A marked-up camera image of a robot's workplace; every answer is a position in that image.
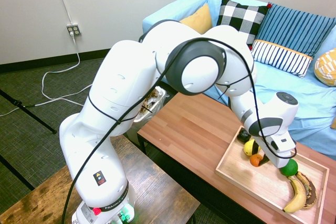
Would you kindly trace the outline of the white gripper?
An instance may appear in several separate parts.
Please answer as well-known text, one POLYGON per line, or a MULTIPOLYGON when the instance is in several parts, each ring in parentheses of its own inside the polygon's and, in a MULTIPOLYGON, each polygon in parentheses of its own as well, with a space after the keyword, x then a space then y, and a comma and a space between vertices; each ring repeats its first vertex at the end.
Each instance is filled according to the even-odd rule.
POLYGON ((258 166, 261 166, 268 161, 271 161, 275 167, 282 168, 287 165, 291 150, 293 149, 293 142, 259 142, 253 140, 251 154, 258 154, 260 147, 264 152, 264 156, 259 161, 258 166))

